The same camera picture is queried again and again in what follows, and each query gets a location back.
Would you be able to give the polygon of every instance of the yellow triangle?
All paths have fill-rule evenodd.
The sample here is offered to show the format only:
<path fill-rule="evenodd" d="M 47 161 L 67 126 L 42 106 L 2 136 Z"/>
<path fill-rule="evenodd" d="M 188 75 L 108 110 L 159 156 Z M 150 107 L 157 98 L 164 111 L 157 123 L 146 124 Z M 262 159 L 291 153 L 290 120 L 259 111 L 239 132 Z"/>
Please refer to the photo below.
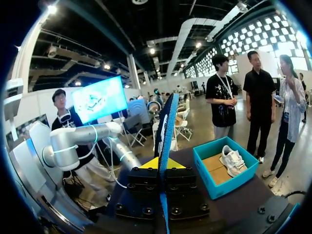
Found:
<path fill-rule="evenodd" d="M 145 163 L 144 165 L 140 166 L 140 168 L 147 169 L 147 168 L 153 168 L 153 169 L 158 169 L 158 157 L 153 158 L 151 161 Z M 168 164 L 167 164 L 167 169 L 171 168 L 185 168 L 181 164 L 177 163 L 176 161 L 172 160 L 171 158 L 168 159 Z"/>

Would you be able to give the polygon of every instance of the blue box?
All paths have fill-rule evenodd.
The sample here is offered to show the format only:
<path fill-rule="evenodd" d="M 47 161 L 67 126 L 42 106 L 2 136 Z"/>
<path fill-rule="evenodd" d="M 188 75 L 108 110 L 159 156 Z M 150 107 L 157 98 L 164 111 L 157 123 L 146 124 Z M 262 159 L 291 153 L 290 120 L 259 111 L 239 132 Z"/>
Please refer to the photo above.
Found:
<path fill-rule="evenodd" d="M 247 170 L 222 184 L 216 185 L 202 160 L 221 153 L 222 148 L 225 145 L 228 145 L 232 150 L 239 151 L 239 154 L 245 161 Z M 212 200 L 221 197 L 246 183 L 253 178 L 258 168 L 258 160 L 228 137 L 194 147 L 194 161 Z"/>

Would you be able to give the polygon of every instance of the lanyard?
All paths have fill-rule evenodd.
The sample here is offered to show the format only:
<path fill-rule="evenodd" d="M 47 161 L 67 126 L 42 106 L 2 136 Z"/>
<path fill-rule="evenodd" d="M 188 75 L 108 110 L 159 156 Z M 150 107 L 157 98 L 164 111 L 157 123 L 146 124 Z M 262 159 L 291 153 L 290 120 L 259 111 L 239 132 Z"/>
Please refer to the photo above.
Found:
<path fill-rule="evenodd" d="M 219 77 L 219 79 L 221 80 L 222 84 L 224 85 L 224 87 L 226 88 L 226 90 L 230 94 L 231 98 L 233 99 L 233 95 L 232 95 L 232 92 L 231 92 L 231 87 L 230 87 L 230 84 L 229 84 L 227 76 L 225 75 L 225 79 L 226 79 L 226 83 L 227 83 L 228 86 L 225 85 L 224 81 L 221 79 L 221 77 L 219 76 L 218 73 L 216 73 L 216 75 Z"/>

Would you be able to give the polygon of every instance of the striped shirt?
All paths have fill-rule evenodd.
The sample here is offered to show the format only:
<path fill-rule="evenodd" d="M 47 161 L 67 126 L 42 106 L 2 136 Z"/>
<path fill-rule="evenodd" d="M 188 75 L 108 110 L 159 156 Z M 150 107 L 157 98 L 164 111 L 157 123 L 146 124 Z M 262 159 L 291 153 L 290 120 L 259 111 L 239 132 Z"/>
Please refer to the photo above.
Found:
<path fill-rule="evenodd" d="M 285 101 L 284 111 L 286 109 L 287 112 L 289 113 L 287 139 L 290 142 L 296 142 L 299 135 L 299 124 L 301 121 L 301 113 L 304 113 L 305 110 L 307 109 L 307 102 L 305 99 L 305 94 L 301 81 L 294 77 L 292 79 L 294 81 L 296 90 L 299 94 L 300 103 L 297 103 L 293 91 L 290 89 L 285 79 L 281 80 L 279 95 Z"/>

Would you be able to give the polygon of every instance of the shoebox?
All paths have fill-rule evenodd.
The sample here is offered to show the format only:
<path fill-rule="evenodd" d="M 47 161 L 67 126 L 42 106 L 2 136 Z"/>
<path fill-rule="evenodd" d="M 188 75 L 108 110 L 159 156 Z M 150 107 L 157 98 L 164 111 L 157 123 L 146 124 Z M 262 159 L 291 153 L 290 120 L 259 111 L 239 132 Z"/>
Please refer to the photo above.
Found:
<path fill-rule="evenodd" d="M 219 161 L 222 148 L 225 145 L 232 150 L 238 150 L 247 167 L 247 170 L 235 177 L 229 176 L 227 168 Z M 246 183 L 253 178 L 258 168 L 258 160 L 229 137 L 194 147 L 193 151 L 195 165 L 212 200 L 228 194 Z"/>

